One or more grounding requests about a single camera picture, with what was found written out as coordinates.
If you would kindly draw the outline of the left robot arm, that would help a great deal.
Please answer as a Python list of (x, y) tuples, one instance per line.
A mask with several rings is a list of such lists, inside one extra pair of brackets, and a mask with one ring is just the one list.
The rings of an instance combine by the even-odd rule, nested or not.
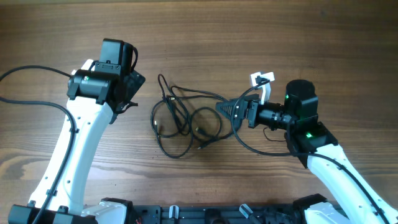
[(27, 205), (13, 205), (8, 223), (139, 223), (129, 200), (104, 198), (85, 208), (88, 173), (99, 141), (118, 115), (135, 106), (145, 82), (136, 72), (137, 49), (104, 39), (98, 60), (87, 60), (69, 75), (66, 106), (43, 102), (65, 113), (49, 165)]

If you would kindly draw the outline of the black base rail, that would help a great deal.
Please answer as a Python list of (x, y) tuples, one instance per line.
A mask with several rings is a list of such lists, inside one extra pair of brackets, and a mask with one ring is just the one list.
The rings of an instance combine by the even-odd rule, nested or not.
[(172, 205), (135, 205), (131, 210), (102, 215), (100, 212), (82, 211), (83, 217), (95, 217), (98, 223), (307, 223), (304, 211), (292, 204), (250, 206), (245, 215), (240, 206), (181, 207)]

